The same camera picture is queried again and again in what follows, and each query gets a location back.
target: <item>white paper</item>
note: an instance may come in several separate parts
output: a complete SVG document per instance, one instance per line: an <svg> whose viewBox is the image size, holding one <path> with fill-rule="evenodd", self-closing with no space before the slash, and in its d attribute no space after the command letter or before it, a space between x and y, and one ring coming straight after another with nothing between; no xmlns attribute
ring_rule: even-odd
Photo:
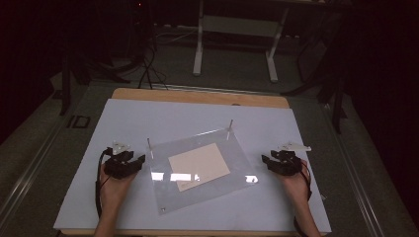
<svg viewBox="0 0 419 237"><path fill-rule="evenodd" d="M230 173L215 143L169 157L169 162L180 192Z"/></svg>

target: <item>white tabletop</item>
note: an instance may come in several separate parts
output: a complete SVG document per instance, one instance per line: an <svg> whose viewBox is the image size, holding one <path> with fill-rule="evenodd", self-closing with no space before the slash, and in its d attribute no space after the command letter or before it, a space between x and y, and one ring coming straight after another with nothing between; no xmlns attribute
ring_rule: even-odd
<svg viewBox="0 0 419 237"><path fill-rule="evenodd" d="M135 233L148 234L164 231L215 231L223 235L234 231L293 232L291 204L281 183L261 161L261 154L269 155L270 150L278 150L284 143L303 144L291 109L114 99L106 103L53 227L64 233L95 229L98 160L113 140L129 144L137 157L147 152L147 138L155 144L187 138L227 128L232 119L235 135L255 169L258 184L159 215L146 161L131 185L117 229L123 233L136 230L139 232ZM307 160L305 152L296 155ZM313 175L311 189L309 203L317 227L322 233L331 232Z"/></svg>

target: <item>cable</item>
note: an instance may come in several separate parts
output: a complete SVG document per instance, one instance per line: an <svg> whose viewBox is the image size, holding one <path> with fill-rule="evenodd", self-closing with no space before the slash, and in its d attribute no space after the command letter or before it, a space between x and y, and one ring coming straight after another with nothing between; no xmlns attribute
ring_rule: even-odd
<svg viewBox="0 0 419 237"><path fill-rule="evenodd" d="M305 180L305 183L307 184L307 187L308 187L308 197L307 197L307 199L310 199L311 194L312 194L312 191L311 191L311 188L310 188L311 174L310 174L310 171L308 170L308 167L304 163L301 162L301 165L303 165L305 167L305 169L307 169L308 177L302 172L302 170L299 173L302 175L302 177Z"/></svg>
<svg viewBox="0 0 419 237"><path fill-rule="evenodd" d="M159 37L162 37L162 36L181 36L181 35L184 35L184 34L185 33L181 33L181 32L178 32L178 33L176 33L176 32L172 32L172 33L160 33L156 37L159 38Z"/></svg>
<svg viewBox="0 0 419 237"><path fill-rule="evenodd" d="M149 67L151 68L151 70L154 72L154 75L156 75L156 77L157 77L157 79L158 79L158 81L161 83L161 84L163 84L164 85L164 87L166 88L166 90L169 90L169 88L167 88L167 85L166 85L166 83L165 83L165 81L166 81L166 79L167 79L167 76L164 74L164 73L162 73L162 72L158 72L151 64L149 64ZM157 73L160 73L160 74L162 74L163 76L164 76L164 79L162 80L161 78L160 78L160 76L157 74Z"/></svg>
<svg viewBox="0 0 419 237"><path fill-rule="evenodd" d="M148 84L150 85L150 89L152 90L153 89L153 86L152 86L151 81L150 81L150 74L148 72L148 68L151 66L151 63L153 63L153 61L154 61L155 52L154 52L153 48L151 48L150 46L147 45L146 47L148 49L150 49L151 52L152 52L152 54L151 54L151 60L150 60L150 62L147 65L147 63L145 63L146 58L144 57L144 65L146 65L145 66L145 71L142 73L141 78L139 79L139 83L138 83L138 87L137 88L138 89L141 89L142 80L144 79L144 76L146 74L147 75L147 79L148 79Z"/></svg>
<svg viewBox="0 0 419 237"><path fill-rule="evenodd" d="M177 37L177 38L170 39L170 40L167 40L167 41L164 41L164 42L160 42L159 44L166 44L166 43L169 43L169 42L173 42L173 41L176 41L176 40L180 40L181 38L185 38L185 37L187 37L187 36L190 36L191 34L195 33L196 31L197 31L197 30L194 30L194 31L192 31L192 32L190 32L190 33L184 34L184 35L179 36L179 37Z"/></svg>
<svg viewBox="0 0 419 237"><path fill-rule="evenodd" d="M108 178L106 178L105 182L101 185L101 189L104 186L104 184L109 181L109 178L111 178L111 176L108 176Z"/></svg>
<svg viewBox="0 0 419 237"><path fill-rule="evenodd" d="M108 148L106 150L104 150L102 152L101 157L99 158L99 162L98 162L98 173L96 176L96 183L95 183L95 203L96 203L96 209L98 211L98 215L99 217L101 217L102 215L102 205L101 205L101 165L102 165L102 160L105 156L105 154L107 154L107 152L112 152L112 148Z"/></svg>

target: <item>table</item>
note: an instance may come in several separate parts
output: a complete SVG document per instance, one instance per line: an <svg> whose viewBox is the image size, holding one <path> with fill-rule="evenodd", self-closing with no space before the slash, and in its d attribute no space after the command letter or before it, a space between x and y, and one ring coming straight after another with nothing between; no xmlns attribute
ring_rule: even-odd
<svg viewBox="0 0 419 237"><path fill-rule="evenodd" d="M195 76L201 75L201 67L203 62L203 33L204 31L239 34L257 37L272 38L273 43L269 50L266 51L266 60L270 80L274 83L278 82L277 69L275 66L274 55L277 50L278 42L283 33L284 25L286 23L289 10L292 7L309 7L314 10L345 12L348 10L348 5L339 4L338 1L311 1L311 0L272 0L266 2L275 2L284 7L282 13L279 13L281 18L277 22L260 21L239 18L228 18L211 16L204 14L204 0L200 0L199 20L198 20L198 44L195 54L194 70Z"/></svg>
<svg viewBox="0 0 419 237"><path fill-rule="evenodd" d="M105 146L111 145L112 139L120 142L135 141L130 144L131 150L135 154L145 153L146 137L156 143L171 141L198 134L202 130L223 127L224 121L225 127L228 127L229 120L226 118L230 118L234 119L233 128L237 139L249 162L255 167L259 184L158 215L146 162L132 183L121 210L117 223L118 234L278 236L294 233L291 204L279 182L268 172L260 158L261 152L268 154L279 143L289 140L302 143L293 111L288 107L287 100L281 97L116 90L105 106L54 228L69 235L93 233L98 221L94 204L95 170L100 153ZM129 113L137 109L141 113ZM172 115L171 120L168 120L167 115ZM124 118L123 122L115 123L116 120L121 121L121 118ZM297 152L297 155L307 159L305 152ZM330 225L314 176L311 188L311 211L319 230L326 234L331 231Z"/></svg>

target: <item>forearm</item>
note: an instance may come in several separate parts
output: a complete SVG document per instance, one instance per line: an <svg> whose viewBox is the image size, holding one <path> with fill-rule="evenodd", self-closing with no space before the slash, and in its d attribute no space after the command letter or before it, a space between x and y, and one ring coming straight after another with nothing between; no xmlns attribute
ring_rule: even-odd
<svg viewBox="0 0 419 237"><path fill-rule="evenodd" d="M98 226L95 230L95 237L112 237L115 233L119 209L117 207L104 208Z"/></svg>
<svg viewBox="0 0 419 237"><path fill-rule="evenodd" d="M295 203L293 205L295 211L295 219L302 232L309 237L320 236L320 233L315 225L313 216L311 215L308 202Z"/></svg>

